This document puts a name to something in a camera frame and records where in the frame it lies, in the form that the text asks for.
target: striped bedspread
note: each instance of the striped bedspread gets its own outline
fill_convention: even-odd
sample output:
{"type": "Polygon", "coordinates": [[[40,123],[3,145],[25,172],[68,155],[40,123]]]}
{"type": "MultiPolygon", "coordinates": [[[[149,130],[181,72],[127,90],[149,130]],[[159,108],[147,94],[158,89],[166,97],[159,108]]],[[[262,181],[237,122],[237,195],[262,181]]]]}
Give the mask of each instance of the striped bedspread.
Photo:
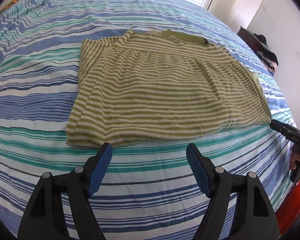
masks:
{"type": "MultiPolygon", "coordinates": [[[[83,39],[121,36],[128,29],[171,29],[225,46],[258,74],[272,117],[294,124],[257,56],[199,6],[183,0],[21,0],[0,16],[0,218],[14,235],[43,172],[69,172],[96,153],[66,144],[83,39]]],[[[256,172],[275,210],[291,187],[290,143],[268,125],[116,148],[100,190],[90,199],[107,239],[192,238],[209,200],[187,163],[189,142],[229,172],[256,172]]],[[[70,235],[78,238],[68,198],[62,199],[70,235]]],[[[229,232],[234,205],[235,195],[220,238],[229,232]]]]}

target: bed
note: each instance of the bed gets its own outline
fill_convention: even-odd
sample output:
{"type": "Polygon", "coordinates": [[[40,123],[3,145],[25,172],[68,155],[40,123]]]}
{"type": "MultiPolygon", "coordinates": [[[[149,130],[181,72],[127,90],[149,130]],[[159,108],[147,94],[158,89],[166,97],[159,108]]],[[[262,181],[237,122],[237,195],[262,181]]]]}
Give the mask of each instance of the bed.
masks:
{"type": "MultiPolygon", "coordinates": [[[[65,128],[78,93],[84,38],[180,31],[225,46],[258,78],[272,118],[294,125],[274,79],[224,23],[183,0],[20,0],[0,15],[0,219],[16,236],[27,201],[45,172],[82,165],[96,149],[66,144],[65,128]]],[[[209,200],[199,191],[186,146],[227,171],[254,171],[276,211],[292,185],[290,143],[268,125],[223,130],[185,141],[148,141],[115,148],[91,207],[107,239],[191,239],[209,200]]],[[[67,195],[63,207],[78,238],[67,195]]],[[[229,233],[231,196],[220,239],[229,233]]]]}

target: red object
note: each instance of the red object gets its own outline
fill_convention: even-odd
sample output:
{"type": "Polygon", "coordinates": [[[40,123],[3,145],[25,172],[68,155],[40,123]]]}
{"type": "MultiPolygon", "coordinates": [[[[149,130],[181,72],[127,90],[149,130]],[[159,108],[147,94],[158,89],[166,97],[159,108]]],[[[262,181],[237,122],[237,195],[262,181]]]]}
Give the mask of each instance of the red object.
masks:
{"type": "Polygon", "coordinates": [[[284,202],[275,213],[277,217],[280,234],[283,233],[291,226],[294,220],[300,213],[300,182],[286,196],[284,202]]]}

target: blue striped bedsheet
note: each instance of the blue striped bedsheet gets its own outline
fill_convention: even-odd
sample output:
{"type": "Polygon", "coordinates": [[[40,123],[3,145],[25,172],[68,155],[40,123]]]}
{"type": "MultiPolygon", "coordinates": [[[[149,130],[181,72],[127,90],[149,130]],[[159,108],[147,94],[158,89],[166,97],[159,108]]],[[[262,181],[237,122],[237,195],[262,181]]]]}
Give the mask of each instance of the blue striped bedsheet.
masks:
{"type": "MultiPolygon", "coordinates": [[[[257,56],[199,6],[183,0],[21,0],[0,16],[0,218],[14,235],[43,172],[69,172],[96,153],[66,144],[82,40],[128,29],[172,29],[225,46],[258,73],[273,118],[294,124],[257,56]]],[[[275,210],[291,188],[290,143],[268,125],[116,148],[100,190],[90,199],[107,239],[192,238],[209,200],[186,160],[190,142],[229,172],[256,172],[275,210]]],[[[78,238],[67,195],[62,199],[70,235],[78,238]]],[[[229,233],[235,200],[232,195],[220,238],[229,233]]]]}

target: wooden furniture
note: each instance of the wooden furniture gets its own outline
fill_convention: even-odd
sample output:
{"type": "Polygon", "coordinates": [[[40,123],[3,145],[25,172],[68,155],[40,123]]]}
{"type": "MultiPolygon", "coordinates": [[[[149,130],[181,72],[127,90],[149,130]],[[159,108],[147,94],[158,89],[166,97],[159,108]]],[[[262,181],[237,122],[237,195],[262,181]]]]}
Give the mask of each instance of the wooden furniture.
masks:
{"type": "Polygon", "coordinates": [[[248,32],[246,29],[240,27],[240,30],[238,32],[238,36],[243,39],[245,43],[252,49],[254,53],[257,53],[257,51],[262,51],[263,46],[261,42],[250,32],[248,32]]]}

